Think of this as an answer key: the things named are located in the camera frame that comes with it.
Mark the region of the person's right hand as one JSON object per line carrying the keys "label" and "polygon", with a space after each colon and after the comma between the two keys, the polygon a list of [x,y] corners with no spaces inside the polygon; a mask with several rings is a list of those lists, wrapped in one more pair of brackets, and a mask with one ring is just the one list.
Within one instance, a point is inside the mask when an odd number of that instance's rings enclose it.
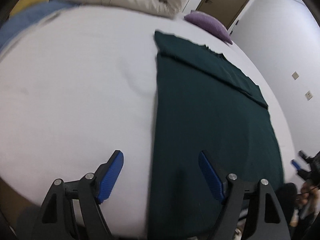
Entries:
{"label": "person's right hand", "polygon": [[318,187],[306,181],[297,196],[297,205],[300,209],[300,219],[306,218],[308,215],[314,214],[317,208],[318,202]]}

